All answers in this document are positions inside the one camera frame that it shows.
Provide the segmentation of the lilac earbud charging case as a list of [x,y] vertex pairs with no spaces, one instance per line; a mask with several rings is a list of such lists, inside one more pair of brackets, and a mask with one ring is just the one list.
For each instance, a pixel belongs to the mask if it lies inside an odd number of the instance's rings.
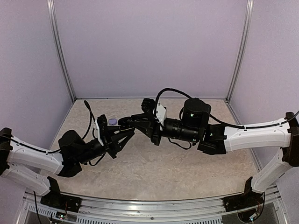
[[109,119],[108,120],[109,125],[114,126],[117,125],[117,119],[113,118],[113,119]]

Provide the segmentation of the black earbud charging case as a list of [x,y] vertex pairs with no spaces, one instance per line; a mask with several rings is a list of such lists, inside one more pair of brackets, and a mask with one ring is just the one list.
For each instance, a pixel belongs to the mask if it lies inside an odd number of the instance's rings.
[[124,117],[118,120],[118,126],[120,131],[128,131],[128,130],[134,130],[135,127],[133,127],[130,123],[132,121],[131,117]]

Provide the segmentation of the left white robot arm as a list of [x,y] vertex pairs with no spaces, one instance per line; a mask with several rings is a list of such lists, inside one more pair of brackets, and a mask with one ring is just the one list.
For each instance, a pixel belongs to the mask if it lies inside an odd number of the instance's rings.
[[19,183],[45,196],[53,206],[65,204],[65,196],[60,193],[58,183],[30,170],[30,167],[48,171],[60,177],[74,177],[82,171],[82,165],[99,161],[108,154],[116,158],[126,143],[133,137],[135,130],[121,130],[108,126],[99,131],[100,137],[85,142],[76,131],[67,131],[59,139],[59,149],[49,151],[21,141],[12,135],[10,128],[0,131],[0,176]]

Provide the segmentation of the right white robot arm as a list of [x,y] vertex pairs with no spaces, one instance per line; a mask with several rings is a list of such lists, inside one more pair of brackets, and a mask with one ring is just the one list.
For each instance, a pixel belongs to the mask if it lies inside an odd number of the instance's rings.
[[155,145],[162,137],[189,142],[205,154],[219,155],[246,148],[279,147],[275,157],[246,182],[239,203],[249,207],[286,171],[299,165],[299,123],[292,112],[272,122],[232,125],[219,121],[209,124],[211,106],[189,98],[180,111],[181,119],[166,117],[166,108],[153,99],[142,102],[142,114],[131,116],[130,124],[147,135]]

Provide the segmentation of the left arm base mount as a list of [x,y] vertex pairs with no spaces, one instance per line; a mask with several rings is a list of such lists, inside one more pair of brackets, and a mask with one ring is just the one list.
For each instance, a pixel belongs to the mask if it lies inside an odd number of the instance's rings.
[[40,203],[52,208],[78,213],[82,199],[76,196],[69,196],[60,192],[56,179],[48,176],[50,191],[41,197]]

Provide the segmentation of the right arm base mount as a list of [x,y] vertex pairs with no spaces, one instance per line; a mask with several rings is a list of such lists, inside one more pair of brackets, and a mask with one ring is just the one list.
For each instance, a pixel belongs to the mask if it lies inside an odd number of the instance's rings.
[[223,204],[226,212],[241,210],[264,203],[263,193],[253,192],[251,187],[252,179],[253,177],[250,177],[245,182],[243,193],[223,198]]

